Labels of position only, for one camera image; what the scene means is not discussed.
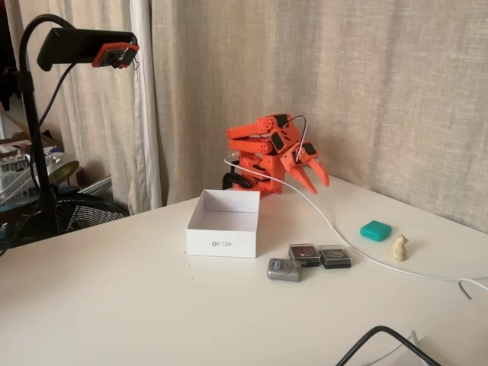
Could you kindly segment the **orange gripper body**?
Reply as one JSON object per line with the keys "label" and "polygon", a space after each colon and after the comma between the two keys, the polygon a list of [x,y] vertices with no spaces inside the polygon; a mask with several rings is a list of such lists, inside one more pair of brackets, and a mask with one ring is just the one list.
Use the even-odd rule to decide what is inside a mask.
{"label": "orange gripper body", "polygon": [[297,171],[303,165],[317,172],[317,151],[310,141],[298,142],[283,154],[281,164],[288,173]]}

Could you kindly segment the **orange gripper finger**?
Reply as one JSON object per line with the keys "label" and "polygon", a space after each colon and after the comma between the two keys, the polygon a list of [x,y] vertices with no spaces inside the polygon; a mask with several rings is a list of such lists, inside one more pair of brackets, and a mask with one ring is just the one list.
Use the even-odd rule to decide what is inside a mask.
{"label": "orange gripper finger", "polygon": [[316,175],[320,178],[323,185],[326,187],[329,187],[329,176],[328,176],[328,173],[325,170],[323,164],[318,159],[312,158],[309,161],[308,165],[316,173]]}
{"label": "orange gripper finger", "polygon": [[312,181],[306,174],[302,166],[296,165],[290,169],[290,175],[296,179],[300,184],[302,184],[308,191],[312,194],[317,194],[317,190],[314,187]]}

